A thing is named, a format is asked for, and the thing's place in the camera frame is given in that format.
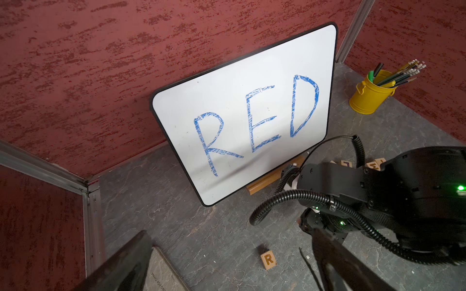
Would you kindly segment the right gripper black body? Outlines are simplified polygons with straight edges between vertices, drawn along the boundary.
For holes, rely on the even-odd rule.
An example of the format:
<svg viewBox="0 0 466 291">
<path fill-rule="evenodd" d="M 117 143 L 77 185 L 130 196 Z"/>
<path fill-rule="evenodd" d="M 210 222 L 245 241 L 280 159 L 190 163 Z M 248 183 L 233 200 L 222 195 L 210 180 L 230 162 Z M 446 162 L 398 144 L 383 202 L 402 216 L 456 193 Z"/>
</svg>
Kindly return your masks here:
<svg viewBox="0 0 466 291">
<path fill-rule="evenodd" d="M 342 243 L 349 233 L 361 231 L 349 215 L 336 209 L 335 204 L 339 201 L 356 209 L 368 202 L 362 167 L 345 167 L 330 162 L 307 164 L 299 175 L 297 188 L 328 197 L 327 202 L 299 201 L 306 207 L 298 220 L 304 232 L 311 234 L 313 229 L 322 229 Z"/>
</svg>

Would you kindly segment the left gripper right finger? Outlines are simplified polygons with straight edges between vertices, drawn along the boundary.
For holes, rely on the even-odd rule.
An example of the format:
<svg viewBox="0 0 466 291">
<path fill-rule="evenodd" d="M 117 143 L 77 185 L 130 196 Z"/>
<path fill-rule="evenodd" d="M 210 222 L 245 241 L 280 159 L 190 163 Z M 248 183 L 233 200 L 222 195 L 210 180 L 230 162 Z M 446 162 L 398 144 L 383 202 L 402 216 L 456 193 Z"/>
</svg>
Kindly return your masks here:
<svg viewBox="0 0 466 291">
<path fill-rule="evenodd" d="M 312 246 L 326 291 L 393 290 L 324 230 L 313 229 Z"/>
</svg>

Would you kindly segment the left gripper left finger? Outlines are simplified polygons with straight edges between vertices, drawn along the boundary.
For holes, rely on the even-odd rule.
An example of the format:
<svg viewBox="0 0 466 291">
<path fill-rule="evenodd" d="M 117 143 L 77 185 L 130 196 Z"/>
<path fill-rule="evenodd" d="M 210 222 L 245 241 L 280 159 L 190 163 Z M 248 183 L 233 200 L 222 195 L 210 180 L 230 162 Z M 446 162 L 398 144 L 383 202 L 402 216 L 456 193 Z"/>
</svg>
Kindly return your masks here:
<svg viewBox="0 0 466 291">
<path fill-rule="evenodd" d="M 94 273 L 76 291 L 142 291 L 152 254 L 152 240 L 142 230 Z"/>
</svg>

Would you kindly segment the wooden block letter R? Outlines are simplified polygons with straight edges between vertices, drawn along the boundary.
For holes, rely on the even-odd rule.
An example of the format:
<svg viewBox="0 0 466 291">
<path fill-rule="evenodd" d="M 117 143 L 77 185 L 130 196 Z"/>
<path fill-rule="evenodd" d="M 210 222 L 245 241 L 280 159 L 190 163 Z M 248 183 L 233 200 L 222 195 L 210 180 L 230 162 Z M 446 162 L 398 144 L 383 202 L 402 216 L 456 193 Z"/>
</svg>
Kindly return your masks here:
<svg viewBox="0 0 466 291">
<path fill-rule="evenodd" d="M 277 260 L 274 256 L 273 251 L 267 251 L 265 253 L 261 254 L 261 260 L 263 263 L 263 266 L 266 270 L 272 269 L 277 265 Z"/>
</svg>

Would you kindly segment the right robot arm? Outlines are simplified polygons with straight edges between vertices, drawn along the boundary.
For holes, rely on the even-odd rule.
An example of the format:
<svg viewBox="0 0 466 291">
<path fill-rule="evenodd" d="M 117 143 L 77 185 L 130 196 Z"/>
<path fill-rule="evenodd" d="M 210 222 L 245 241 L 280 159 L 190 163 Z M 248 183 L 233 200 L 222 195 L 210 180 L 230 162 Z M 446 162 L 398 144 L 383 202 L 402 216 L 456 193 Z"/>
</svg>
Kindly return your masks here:
<svg viewBox="0 0 466 291">
<path fill-rule="evenodd" d="M 328 203 L 302 201 L 301 228 L 321 228 L 347 236 L 360 232 L 380 241 L 381 229 L 396 241 L 381 245 L 419 264 L 463 265 L 466 262 L 466 150 L 424 147 L 384 162 L 379 169 L 307 164 L 297 188 L 328 195 L 352 208 L 358 221 Z"/>
</svg>

